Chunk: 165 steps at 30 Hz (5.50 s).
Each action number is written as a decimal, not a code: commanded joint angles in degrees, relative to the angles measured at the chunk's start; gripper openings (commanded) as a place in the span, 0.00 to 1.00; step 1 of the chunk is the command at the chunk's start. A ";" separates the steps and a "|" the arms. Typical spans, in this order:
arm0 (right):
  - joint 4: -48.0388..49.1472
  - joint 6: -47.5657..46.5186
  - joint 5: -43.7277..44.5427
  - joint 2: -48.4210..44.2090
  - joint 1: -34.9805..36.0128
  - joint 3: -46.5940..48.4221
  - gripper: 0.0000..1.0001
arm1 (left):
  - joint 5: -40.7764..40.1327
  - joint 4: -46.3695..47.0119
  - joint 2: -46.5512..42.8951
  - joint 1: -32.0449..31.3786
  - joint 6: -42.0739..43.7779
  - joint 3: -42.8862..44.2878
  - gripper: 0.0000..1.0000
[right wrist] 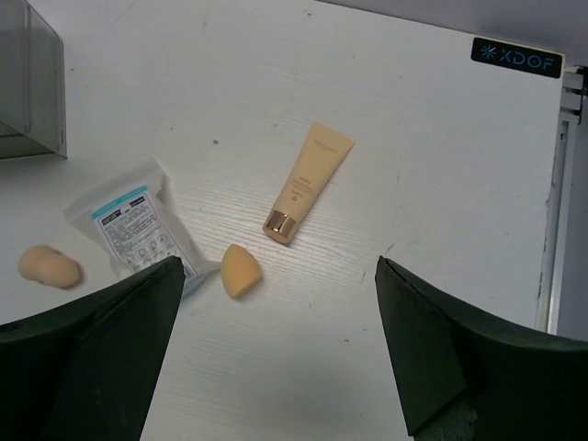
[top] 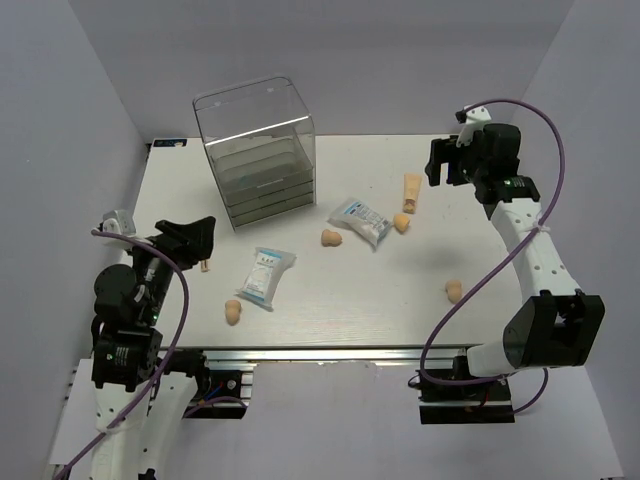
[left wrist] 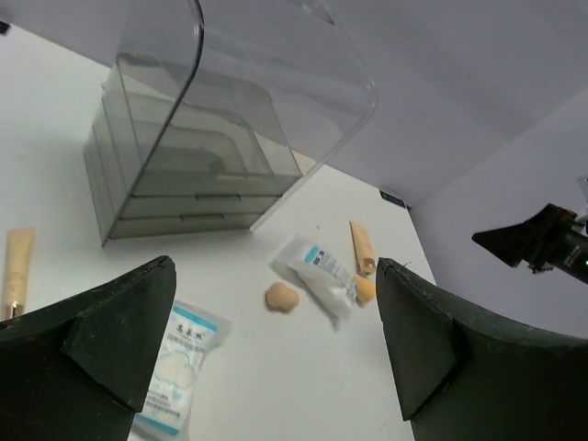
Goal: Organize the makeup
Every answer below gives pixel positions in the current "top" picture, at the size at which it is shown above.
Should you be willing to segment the beige makeup tube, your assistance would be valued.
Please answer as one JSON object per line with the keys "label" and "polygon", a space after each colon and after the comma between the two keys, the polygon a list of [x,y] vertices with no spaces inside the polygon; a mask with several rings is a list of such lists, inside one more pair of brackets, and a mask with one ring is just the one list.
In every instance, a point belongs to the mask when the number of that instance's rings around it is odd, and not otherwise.
{"label": "beige makeup tube", "polygon": [[414,214],[417,208],[422,176],[414,173],[404,174],[403,211]]}

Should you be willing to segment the beige sponge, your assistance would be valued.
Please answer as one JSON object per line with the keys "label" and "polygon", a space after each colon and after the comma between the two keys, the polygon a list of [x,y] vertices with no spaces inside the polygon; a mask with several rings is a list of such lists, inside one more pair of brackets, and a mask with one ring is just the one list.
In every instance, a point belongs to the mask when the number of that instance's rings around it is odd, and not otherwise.
{"label": "beige sponge", "polygon": [[336,231],[325,229],[321,233],[321,245],[324,247],[337,247],[341,245],[342,242],[342,236]]}
{"label": "beige sponge", "polygon": [[393,225],[397,232],[404,234],[410,226],[410,217],[399,213],[393,217]]}
{"label": "beige sponge", "polygon": [[242,305],[238,300],[231,299],[225,302],[224,315],[228,325],[235,326],[240,318],[242,312]]}
{"label": "beige sponge", "polygon": [[451,279],[445,284],[447,299],[451,304],[457,304],[463,296],[462,283],[459,280]]}

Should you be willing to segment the white blue packet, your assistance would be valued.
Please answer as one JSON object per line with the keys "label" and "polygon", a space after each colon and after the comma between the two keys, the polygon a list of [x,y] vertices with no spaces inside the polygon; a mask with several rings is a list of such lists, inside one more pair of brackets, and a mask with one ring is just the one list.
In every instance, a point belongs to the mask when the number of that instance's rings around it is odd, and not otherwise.
{"label": "white blue packet", "polygon": [[256,247],[251,270],[243,285],[236,290],[236,294],[267,311],[272,311],[278,283],[296,259],[297,256],[291,252]]}
{"label": "white blue packet", "polygon": [[376,250],[391,229],[391,221],[372,209],[366,202],[347,198],[329,215],[333,224],[346,225]]}

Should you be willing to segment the clear acrylic drawer organizer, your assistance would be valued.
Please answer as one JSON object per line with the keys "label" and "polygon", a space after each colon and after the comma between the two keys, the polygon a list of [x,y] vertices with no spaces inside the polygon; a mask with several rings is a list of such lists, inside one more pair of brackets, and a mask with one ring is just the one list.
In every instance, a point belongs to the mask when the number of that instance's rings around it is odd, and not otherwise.
{"label": "clear acrylic drawer organizer", "polygon": [[316,203],[314,120],[289,77],[203,93],[192,107],[233,229]]}

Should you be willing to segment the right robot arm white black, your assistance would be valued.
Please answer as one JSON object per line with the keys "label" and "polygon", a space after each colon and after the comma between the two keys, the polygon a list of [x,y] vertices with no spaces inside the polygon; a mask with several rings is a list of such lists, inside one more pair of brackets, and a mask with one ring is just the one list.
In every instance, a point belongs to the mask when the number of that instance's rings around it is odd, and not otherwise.
{"label": "right robot arm white black", "polygon": [[469,348],[467,364],[451,374],[453,390],[466,399],[484,391],[490,377],[583,365],[605,314],[601,297],[583,292],[543,231],[539,191],[518,172],[520,144],[517,127],[488,123],[469,136],[433,141],[425,167],[432,186],[446,168],[448,184],[474,187],[507,248],[523,300],[502,335]]}

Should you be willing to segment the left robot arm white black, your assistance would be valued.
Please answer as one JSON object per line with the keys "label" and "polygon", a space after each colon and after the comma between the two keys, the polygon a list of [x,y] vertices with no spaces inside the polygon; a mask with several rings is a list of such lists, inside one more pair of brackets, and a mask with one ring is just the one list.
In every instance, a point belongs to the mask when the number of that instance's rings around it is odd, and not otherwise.
{"label": "left robot arm white black", "polygon": [[173,279],[211,256],[216,220],[156,223],[140,238],[120,211],[94,230],[130,255],[131,264],[105,268],[94,283],[92,323],[96,428],[93,479],[162,479],[178,426],[188,407],[211,388],[203,352],[161,349],[156,323]]}

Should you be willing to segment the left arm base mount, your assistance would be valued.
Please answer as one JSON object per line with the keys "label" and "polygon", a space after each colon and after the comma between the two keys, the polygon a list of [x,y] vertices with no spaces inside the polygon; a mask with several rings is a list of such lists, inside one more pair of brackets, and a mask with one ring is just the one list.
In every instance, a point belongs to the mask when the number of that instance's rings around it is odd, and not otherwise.
{"label": "left arm base mount", "polygon": [[256,361],[247,352],[204,350],[202,354],[208,377],[200,381],[185,418],[242,419],[251,399]]}

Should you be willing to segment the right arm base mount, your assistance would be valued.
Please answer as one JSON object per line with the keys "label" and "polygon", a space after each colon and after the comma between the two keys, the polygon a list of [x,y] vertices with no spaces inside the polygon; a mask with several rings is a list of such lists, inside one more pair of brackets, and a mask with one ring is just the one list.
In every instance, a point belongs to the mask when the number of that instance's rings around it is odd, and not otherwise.
{"label": "right arm base mount", "polygon": [[419,370],[407,386],[418,393],[422,425],[510,424],[515,422],[506,380],[469,386],[428,382]]}

